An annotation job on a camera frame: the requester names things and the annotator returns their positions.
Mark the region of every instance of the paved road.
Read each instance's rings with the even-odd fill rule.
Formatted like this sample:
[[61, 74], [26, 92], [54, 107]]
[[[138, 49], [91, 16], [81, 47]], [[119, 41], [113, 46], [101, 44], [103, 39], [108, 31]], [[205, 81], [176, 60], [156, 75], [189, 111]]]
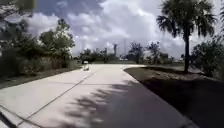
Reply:
[[179, 128], [186, 119], [123, 71], [91, 65], [0, 90], [0, 110], [20, 128]]

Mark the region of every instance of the shrub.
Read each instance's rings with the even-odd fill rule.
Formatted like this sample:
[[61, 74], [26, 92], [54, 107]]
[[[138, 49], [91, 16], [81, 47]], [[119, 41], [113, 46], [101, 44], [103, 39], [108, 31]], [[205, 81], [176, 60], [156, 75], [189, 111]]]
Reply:
[[211, 77], [214, 71], [220, 68], [224, 55], [223, 51], [223, 44], [216, 38], [213, 38], [212, 41], [203, 42], [193, 49], [193, 65], [201, 69], [206, 76]]

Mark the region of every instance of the white cloud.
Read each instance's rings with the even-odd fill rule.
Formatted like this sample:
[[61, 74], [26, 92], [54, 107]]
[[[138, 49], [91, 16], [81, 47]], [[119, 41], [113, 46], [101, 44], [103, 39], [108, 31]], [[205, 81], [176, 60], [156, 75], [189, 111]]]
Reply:
[[57, 2], [57, 6], [59, 6], [61, 8], [68, 7], [68, 2], [67, 1], [59, 1], [59, 2]]
[[[213, 0], [218, 14], [220, 1]], [[84, 48], [107, 47], [107, 42], [118, 44], [118, 53], [128, 51], [129, 43], [137, 41], [142, 45], [148, 42], [160, 41], [161, 49], [172, 56], [179, 57], [184, 53], [184, 41], [181, 37], [173, 38], [170, 34], [159, 30], [156, 18], [160, 14], [162, 0], [104, 0], [99, 3], [101, 10], [90, 11], [89, 13], [67, 13], [66, 21], [71, 25], [72, 33], [76, 41], [74, 53]], [[57, 3], [60, 7], [68, 6], [66, 1]], [[43, 31], [52, 29], [57, 24], [58, 17], [55, 15], [46, 16], [42, 13], [35, 13], [30, 21], [30, 31], [40, 34]], [[202, 41], [196, 33], [192, 34], [191, 48]]]
[[57, 26], [58, 17], [52, 14], [47, 16], [43, 13], [34, 13], [32, 18], [28, 18], [29, 32], [40, 35], [42, 32], [54, 29]]

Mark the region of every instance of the sidewalk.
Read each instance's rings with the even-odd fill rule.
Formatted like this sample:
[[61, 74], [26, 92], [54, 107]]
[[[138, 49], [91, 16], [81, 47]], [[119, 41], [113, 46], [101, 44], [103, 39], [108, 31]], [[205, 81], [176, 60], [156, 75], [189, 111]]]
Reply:
[[9, 117], [21, 128], [30, 128], [30, 123], [50, 128], [179, 128], [186, 124], [179, 112], [123, 71], [131, 66], [91, 65], [88, 72], [73, 71], [3, 89], [0, 105], [29, 121]]

